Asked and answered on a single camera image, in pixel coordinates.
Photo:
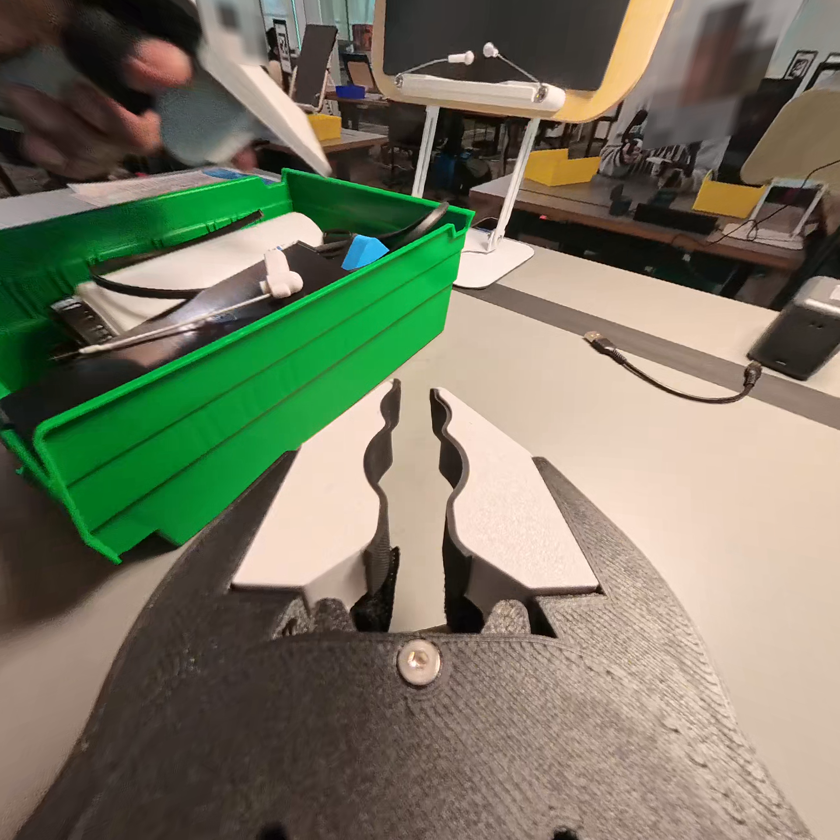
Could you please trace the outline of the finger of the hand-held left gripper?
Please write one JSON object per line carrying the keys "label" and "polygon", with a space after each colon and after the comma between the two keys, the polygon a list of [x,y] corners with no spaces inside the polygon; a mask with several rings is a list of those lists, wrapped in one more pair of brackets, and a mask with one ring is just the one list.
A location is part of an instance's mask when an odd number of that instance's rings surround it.
{"label": "finger of the hand-held left gripper", "polygon": [[322,176],[331,165],[307,114],[262,66],[223,64],[218,75],[196,71],[196,152],[222,163],[252,140],[272,140],[300,156]]}

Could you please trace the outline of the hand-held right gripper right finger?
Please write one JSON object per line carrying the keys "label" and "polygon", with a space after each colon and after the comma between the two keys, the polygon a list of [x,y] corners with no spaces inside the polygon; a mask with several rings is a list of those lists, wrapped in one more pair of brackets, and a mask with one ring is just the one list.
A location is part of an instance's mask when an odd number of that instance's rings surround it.
{"label": "hand-held right gripper right finger", "polygon": [[429,402],[439,470],[452,487],[446,535],[467,562],[465,598],[596,592],[595,573],[529,451],[444,388],[433,388]]}

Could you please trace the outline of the green plastic bin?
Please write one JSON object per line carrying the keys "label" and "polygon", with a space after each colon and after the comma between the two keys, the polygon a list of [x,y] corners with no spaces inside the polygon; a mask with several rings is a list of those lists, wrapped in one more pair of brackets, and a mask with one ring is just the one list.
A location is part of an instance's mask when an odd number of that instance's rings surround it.
{"label": "green plastic bin", "polygon": [[[322,231],[388,234],[436,204],[288,170],[2,230],[2,399],[70,339],[50,306],[102,261],[292,212]],[[110,561],[152,534],[181,545],[279,457],[381,384],[442,331],[474,214],[434,230],[206,348],[38,425],[2,430],[24,474]]]}

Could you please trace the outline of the blue black sponge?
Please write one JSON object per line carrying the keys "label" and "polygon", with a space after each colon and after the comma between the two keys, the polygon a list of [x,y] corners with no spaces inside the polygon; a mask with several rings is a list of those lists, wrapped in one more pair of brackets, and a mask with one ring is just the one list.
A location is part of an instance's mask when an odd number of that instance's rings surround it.
{"label": "blue black sponge", "polygon": [[350,241],[341,269],[346,272],[360,270],[388,255],[390,249],[378,238],[357,234]]}

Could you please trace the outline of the black sheet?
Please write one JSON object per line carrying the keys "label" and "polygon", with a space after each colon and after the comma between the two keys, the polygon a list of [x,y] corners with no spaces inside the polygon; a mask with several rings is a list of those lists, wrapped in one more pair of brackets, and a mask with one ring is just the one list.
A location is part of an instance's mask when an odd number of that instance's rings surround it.
{"label": "black sheet", "polygon": [[31,438],[46,420],[301,302],[347,275],[342,262],[351,243],[349,238],[283,248],[280,256],[302,281],[301,289],[288,297],[270,292],[266,266],[255,264],[122,338],[57,355],[35,383],[2,399],[2,430]]}

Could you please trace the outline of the person's left hand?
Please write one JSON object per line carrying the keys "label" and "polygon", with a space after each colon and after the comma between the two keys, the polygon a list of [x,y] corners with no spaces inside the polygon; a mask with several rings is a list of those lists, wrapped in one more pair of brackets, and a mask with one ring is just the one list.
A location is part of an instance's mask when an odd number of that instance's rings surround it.
{"label": "person's left hand", "polygon": [[193,2],[1,2],[2,59],[70,47],[83,73],[55,96],[2,85],[23,126],[20,155],[70,181],[106,175],[161,147],[154,98],[193,75],[202,31]]}

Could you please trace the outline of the clear bag of papers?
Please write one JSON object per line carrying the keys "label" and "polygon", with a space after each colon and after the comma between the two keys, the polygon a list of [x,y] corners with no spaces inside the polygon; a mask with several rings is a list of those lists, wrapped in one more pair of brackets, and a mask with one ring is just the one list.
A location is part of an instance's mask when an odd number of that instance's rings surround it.
{"label": "clear bag of papers", "polygon": [[250,176],[258,177],[268,185],[281,180],[279,174],[267,171],[240,171],[226,166],[208,166],[202,169],[159,175],[137,175],[116,181],[73,183],[70,184],[69,189],[90,207],[101,208],[241,180]]}

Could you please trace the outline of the small cream-framed board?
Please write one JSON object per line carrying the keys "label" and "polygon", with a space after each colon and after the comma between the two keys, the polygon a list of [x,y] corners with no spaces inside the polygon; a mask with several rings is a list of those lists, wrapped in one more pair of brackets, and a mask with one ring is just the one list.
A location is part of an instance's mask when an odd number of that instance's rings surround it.
{"label": "small cream-framed board", "polygon": [[307,24],[297,64],[290,80],[290,98],[305,112],[322,108],[338,29],[331,24]]}

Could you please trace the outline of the white cylinder with black cap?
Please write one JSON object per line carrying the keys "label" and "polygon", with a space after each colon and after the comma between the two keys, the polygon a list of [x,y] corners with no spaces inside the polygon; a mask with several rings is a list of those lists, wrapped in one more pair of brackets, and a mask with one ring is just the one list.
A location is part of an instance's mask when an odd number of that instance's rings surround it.
{"label": "white cylinder with black cap", "polygon": [[50,317],[77,343],[119,337],[186,303],[181,297],[151,297],[154,291],[199,293],[253,268],[260,280],[271,246],[323,242],[324,232],[303,213],[245,222],[239,219],[191,243],[102,261],[89,268],[88,279],[72,295],[50,306]]}

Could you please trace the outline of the cream-framed black board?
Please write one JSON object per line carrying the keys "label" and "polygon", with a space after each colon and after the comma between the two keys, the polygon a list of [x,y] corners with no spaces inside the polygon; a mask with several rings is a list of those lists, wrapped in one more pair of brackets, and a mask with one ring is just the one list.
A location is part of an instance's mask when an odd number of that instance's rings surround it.
{"label": "cream-framed black board", "polygon": [[[644,74],[671,11],[670,1],[375,2],[372,71],[380,92],[404,100],[395,76],[498,83],[540,81],[561,88],[562,108],[540,119],[588,123],[625,99]],[[530,119],[444,101],[441,108]]]}

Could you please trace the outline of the yellow storage bin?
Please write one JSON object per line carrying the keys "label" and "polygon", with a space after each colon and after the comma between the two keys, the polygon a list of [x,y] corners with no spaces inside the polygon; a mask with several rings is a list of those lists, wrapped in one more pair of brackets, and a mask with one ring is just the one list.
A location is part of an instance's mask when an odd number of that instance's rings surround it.
{"label": "yellow storage bin", "polygon": [[751,217],[767,185],[720,182],[709,171],[704,176],[691,210],[699,214],[746,220]]}
{"label": "yellow storage bin", "polygon": [[599,171],[599,155],[571,159],[568,149],[533,150],[526,163],[523,178],[541,186],[585,184]]}

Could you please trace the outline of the long wooden desk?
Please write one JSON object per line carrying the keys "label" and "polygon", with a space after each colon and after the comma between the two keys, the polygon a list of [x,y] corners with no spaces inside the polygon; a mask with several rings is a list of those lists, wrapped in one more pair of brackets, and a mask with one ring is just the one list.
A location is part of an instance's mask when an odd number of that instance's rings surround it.
{"label": "long wooden desk", "polygon": [[[478,209],[496,211],[502,208],[508,194],[512,175],[474,187],[469,193],[469,204]],[[544,186],[525,180],[516,195],[513,209],[546,216],[555,222],[571,222],[589,228],[630,235],[643,240],[673,246],[689,253],[702,253],[733,259],[752,266],[762,266],[791,273],[803,265],[804,250],[762,245],[751,241],[722,235],[722,226],[731,219],[721,217],[716,229],[706,237],[691,232],[638,222],[633,211],[626,216],[609,213],[611,190],[619,183],[595,175],[585,184]],[[632,206],[645,203],[655,194],[656,184],[648,179],[634,179],[624,183],[623,194],[632,200]]]}

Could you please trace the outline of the dark grey power box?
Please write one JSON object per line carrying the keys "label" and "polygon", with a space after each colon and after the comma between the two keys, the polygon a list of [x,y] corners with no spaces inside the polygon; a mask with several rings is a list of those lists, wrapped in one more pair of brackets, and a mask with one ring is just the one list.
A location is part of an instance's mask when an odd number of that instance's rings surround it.
{"label": "dark grey power box", "polygon": [[804,382],[839,348],[839,279],[809,279],[747,352],[751,362]]}

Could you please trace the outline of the black keyboard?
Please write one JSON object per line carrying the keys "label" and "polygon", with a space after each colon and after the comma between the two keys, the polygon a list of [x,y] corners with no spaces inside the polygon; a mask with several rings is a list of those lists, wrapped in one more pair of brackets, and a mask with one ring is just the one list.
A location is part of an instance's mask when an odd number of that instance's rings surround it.
{"label": "black keyboard", "polygon": [[637,204],[633,211],[633,220],[704,237],[709,236],[718,226],[716,216],[654,203]]}

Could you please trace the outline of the cream panel on stand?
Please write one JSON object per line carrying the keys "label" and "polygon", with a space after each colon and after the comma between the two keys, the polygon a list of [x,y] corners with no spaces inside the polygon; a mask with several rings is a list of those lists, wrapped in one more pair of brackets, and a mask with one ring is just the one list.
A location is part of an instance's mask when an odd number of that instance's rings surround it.
{"label": "cream panel on stand", "polygon": [[836,203],[839,193],[838,77],[814,86],[787,102],[740,170],[751,186],[789,182],[809,188],[814,182]]}

